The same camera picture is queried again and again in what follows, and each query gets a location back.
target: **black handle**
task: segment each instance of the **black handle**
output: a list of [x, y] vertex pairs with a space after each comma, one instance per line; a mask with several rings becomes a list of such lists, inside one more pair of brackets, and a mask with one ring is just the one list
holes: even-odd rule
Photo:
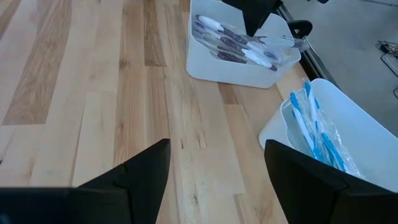
[[312, 30], [312, 23], [310, 21], [290, 21], [287, 22], [287, 25], [289, 26], [291, 33], [299, 39], [309, 35]]

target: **toothbrush handle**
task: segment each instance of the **toothbrush handle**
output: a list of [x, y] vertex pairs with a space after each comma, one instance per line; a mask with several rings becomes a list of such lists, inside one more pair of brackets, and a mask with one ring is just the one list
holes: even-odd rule
[[224, 28], [224, 30], [219, 30], [219, 32], [222, 32], [223, 34], [227, 35], [228, 37], [232, 38], [233, 40], [235, 40], [236, 42], [238, 42], [240, 44], [243, 44], [243, 45], [248, 44], [248, 42], [240, 35], [235, 34], [234, 32], [230, 31], [229, 29], [227, 29], [225, 27], [223, 27], [223, 28]]
[[218, 50], [225, 51], [225, 52], [229, 52], [229, 53], [232, 53], [232, 54], [239, 55], [240, 57], [244, 57], [244, 53], [243, 53], [243, 52], [240, 52], [240, 51], [237, 51], [237, 50], [226, 49], [226, 48], [224, 48], [224, 47], [222, 47], [222, 46], [217, 46], [217, 49], [218, 49]]
[[266, 37], [266, 36], [254, 36], [253, 39], [256, 40], [256, 41], [259, 42], [259, 43], [265, 44], [265, 43], [261, 40], [262, 37]]
[[229, 62], [236, 62], [236, 63], [247, 63], [247, 61], [237, 58], [237, 56], [231, 54], [231, 53], [227, 53], [227, 52], [218, 52], [217, 56], [222, 59], [222, 60], [226, 60]]
[[226, 44], [228, 47], [232, 47], [233, 49], [242, 52], [242, 49], [244, 47], [240, 46], [239, 44], [235, 43], [233, 40], [227, 38], [227, 37], [221, 37], [220, 41], [222, 41], [224, 44]]

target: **wooden table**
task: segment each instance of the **wooden table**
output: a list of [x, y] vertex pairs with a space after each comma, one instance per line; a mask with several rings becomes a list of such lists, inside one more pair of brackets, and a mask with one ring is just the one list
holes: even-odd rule
[[188, 0], [0, 1], [0, 185], [78, 186], [172, 142], [159, 223], [285, 223], [257, 136], [305, 76], [185, 71]]

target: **cable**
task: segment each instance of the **cable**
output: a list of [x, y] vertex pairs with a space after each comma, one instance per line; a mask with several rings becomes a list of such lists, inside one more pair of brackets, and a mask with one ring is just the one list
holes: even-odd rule
[[[398, 68], [395, 68], [395, 66], [393, 66], [391, 64], [391, 62], [388, 60], [387, 55], [393, 55], [395, 56], [396, 59], [398, 59], [398, 44], [397, 43], [393, 43], [393, 42], [388, 42], [388, 41], [380, 41], [379, 43], [376, 44], [376, 47], [381, 50], [384, 55], [382, 55], [380, 57], [380, 59], [387, 65], [387, 67], [390, 68], [390, 70], [398, 77]], [[398, 99], [398, 87], [393, 89], [392, 94], [394, 94], [394, 96]]]
[[381, 61], [384, 62], [385, 65], [387, 65], [388, 68], [393, 72], [394, 75], [398, 77], [398, 70], [388, 61], [387, 59], [387, 54], [384, 54], [380, 57]]
[[395, 69], [395, 70], [398, 71], [398, 68], [395, 68], [395, 66], [393, 66], [393, 65], [391, 64], [391, 62], [388, 60], [387, 55], [384, 55], [384, 57], [386, 58], [386, 61], [388, 62], [388, 64], [389, 64], [393, 69]]

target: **plastic bag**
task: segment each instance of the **plastic bag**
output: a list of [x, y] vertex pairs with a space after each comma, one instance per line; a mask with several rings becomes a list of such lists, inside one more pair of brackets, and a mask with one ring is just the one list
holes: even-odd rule
[[272, 71], [287, 63], [292, 47], [303, 49], [306, 40], [287, 37], [249, 37], [241, 30], [201, 15], [192, 18], [192, 35], [219, 59], [260, 65]]
[[305, 79], [304, 89], [293, 92], [290, 99], [296, 121], [299, 123], [301, 118], [303, 120], [304, 126], [301, 127], [302, 124], [299, 126], [313, 152], [313, 157], [329, 166], [364, 179], [347, 148], [341, 142], [336, 126], [318, 104], [310, 82]]

